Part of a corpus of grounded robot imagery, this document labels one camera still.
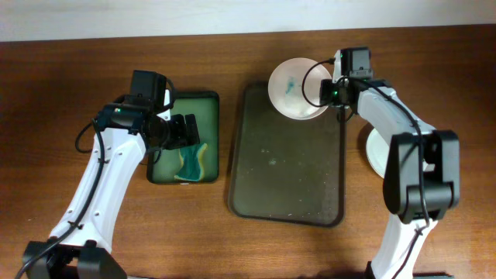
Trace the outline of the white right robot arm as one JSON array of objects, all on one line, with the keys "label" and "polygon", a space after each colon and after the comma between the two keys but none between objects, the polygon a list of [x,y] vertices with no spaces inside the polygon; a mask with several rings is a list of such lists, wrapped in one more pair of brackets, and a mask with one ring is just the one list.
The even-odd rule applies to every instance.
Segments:
[{"label": "white right robot arm", "polygon": [[325,79],[319,101],[351,108],[388,144],[383,197],[390,215],[364,276],[411,278],[427,236],[460,200],[458,135],[423,122],[385,81]]}]

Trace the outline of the pink plate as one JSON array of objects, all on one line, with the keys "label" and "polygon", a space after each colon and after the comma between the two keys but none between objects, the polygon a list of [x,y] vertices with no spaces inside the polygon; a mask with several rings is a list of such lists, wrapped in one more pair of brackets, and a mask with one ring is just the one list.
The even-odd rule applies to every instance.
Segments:
[{"label": "pink plate", "polygon": [[[321,115],[326,106],[310,105],[302,94],[302,82],[307,71],[317,64],[308,58],[292,58],[280,64],[271,74],[268,82],[268,95],[272,105],[282,115],[295,120],[308,120]],[[318,65],[305,79],[305,95],[313,104],[319,103],[321,81],[331,79],[328,70]]]}]

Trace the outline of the pale green plate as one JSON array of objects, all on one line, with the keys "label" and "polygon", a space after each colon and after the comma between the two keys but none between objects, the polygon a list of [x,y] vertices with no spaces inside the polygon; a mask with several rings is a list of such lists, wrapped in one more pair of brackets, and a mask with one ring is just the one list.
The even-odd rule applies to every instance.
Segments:
[{"label": "pale green plate", "polygon": [[391,137],[399,133],[401,133],[401,131],[388,133],[389,140],[386,140],[377,129],[373,128],[373,130],[367,137],[366,155],[368,162],[371,165],[372,169],[381,178],[384,178],[386,171]]}]

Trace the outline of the green yellow sponge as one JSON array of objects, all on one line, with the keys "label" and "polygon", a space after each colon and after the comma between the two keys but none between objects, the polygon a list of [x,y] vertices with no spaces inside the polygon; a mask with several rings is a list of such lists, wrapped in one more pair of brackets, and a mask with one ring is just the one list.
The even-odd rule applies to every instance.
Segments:
[{"label": "green yellow sponge", "polygon": [[203,156],[208,149],[207,143],[186,146],[179,149],[180,169],[174,175],[178,181],[199,182],[205,177]]}]

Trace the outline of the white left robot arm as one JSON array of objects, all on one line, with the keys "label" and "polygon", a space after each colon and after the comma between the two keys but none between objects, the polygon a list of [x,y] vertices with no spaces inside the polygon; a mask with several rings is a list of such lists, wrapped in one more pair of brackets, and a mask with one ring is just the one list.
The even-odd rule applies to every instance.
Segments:
[{"label": "white left robot arm", "polygon": [[174,95],[123,95],[89,124],[91,156],[61,220],[45,242],[28,243],[17,277],[125,278],[112,257],[115,222],[136,168],[148,153],[198,143],[195,117],[173,115]]}]

